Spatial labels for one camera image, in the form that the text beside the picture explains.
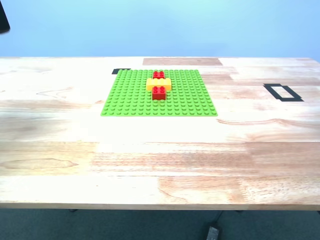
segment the black tape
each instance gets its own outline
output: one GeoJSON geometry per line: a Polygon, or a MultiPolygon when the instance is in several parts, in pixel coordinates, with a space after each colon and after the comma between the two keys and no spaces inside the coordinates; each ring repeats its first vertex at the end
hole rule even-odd
{"type": "Polygon", "coordinates": [[[272,96],[274,96],[275,99],[279,99],[281,102],[304,102],[301,96],[299,96],[288,86],[282,86],[279,83],[265,83],[263,86],[268,90],[269,93],[271,93],[272,96]],[[291,94],[292,97],[281,97],[272,87],[283,87],[289,94],[291,94]]]}
{"type": "Polygon", "coordinates": [[[119,70],[130,70],[131,68],[115,68],[113,69],[112,74],[118,74],[119,70]]]}

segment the light blue background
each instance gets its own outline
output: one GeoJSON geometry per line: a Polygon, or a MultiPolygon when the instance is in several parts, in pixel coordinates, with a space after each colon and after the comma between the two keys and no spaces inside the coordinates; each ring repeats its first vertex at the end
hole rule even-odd
{"type": "Polygon", "coordinates": [[[0,56],[310,57],[320,0],[2,0],[0,56]]]}

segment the green lego baseplate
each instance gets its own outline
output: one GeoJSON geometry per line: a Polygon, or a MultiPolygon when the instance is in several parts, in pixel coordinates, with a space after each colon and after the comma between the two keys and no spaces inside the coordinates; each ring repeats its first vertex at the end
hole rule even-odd
{"type": "Polygon", "coordinates": [[[198,70],[120,70],[101,116],[217,116],[198,70]],[[172,90],[166,100],[152,100],[146,90],[154,71],[164,71],[172,90]]]}

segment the wood grain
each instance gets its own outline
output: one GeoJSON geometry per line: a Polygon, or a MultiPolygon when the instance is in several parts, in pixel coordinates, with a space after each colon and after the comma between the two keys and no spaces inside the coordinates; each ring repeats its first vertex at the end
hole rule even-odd
{"type": "Polygon", "coordinates": [[[143,60],[143,65],[221,66],[222,64],[214,57],[150,57],[143,60]]]}
{"type": "Polygon", "coordinates": [[[0,58],[0,208],[320,210],[319,106],[310,58],[0,58]],[[116,68],[198,69],[218,117],[100,117],[116,68]]]}

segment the yellow lego brick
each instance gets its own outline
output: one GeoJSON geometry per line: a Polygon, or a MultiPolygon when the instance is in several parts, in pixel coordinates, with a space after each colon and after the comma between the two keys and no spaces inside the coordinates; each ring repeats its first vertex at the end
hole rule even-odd
{"type": "Polygon", "coordinates": [[[165,87],[166,91],[171,91],[171,79],[170,78],[148,78],[146,80],[146,90],[152,91],[153,87],[165,87]]]}

